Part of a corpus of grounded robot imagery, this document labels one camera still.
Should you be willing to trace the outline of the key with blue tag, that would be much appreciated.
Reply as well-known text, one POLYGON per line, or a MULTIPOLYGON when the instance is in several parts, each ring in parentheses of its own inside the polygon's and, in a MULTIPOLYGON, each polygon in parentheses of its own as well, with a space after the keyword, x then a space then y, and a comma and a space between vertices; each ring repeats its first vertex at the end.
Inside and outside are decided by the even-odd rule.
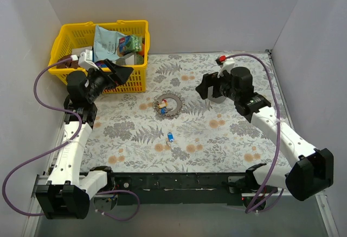
POLYGON ((171 145, 173 144, 174 141, 175 141, 175 139, 174 139, 173 134, 171 132, 168 132, 167 138, 166 138, 166 145, 165 145, 164 149, 170 150, 171 145))

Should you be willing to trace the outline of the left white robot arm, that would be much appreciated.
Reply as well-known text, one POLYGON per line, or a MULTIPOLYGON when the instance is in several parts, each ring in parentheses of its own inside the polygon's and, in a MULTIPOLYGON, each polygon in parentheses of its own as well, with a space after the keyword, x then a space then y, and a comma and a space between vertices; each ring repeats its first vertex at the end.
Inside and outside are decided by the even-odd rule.
POLYGON ((108 59, 103 64, 109 68, 107 72, 87 62, 87 72, 73 71, 66 77, 68 96, 64 103, 63 147, 46 183, 38 185, 35 191, 48 219, 84 219, 96 194, 118 197, 110 167, 95 167, 80 178, 83 152, 98 111, 94 102, 105 89, 124 85, 133 72, 133 68, 117 66, 108 59))

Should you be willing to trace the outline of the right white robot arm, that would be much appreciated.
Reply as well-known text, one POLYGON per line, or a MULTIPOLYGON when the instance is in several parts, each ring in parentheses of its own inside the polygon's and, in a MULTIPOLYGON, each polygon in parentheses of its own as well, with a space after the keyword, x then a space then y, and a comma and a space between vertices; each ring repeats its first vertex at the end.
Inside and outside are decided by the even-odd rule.
POLYGON ((244 179, 238 181, 239 187, 258 192, 266 183, 286 189, 297 200, 304 201, 333 185, 333 154, 327 148, 318 149, 308 143, 276 117, 271 103, 255 92, 249 69, 235 67, 230 71, 205 74, 196 91, 202 99, 231 99, 237 112, 279 148, 291 167, 289 171, 275 168, 268 176, 269 164, 254 165, 246 170, 244 179))

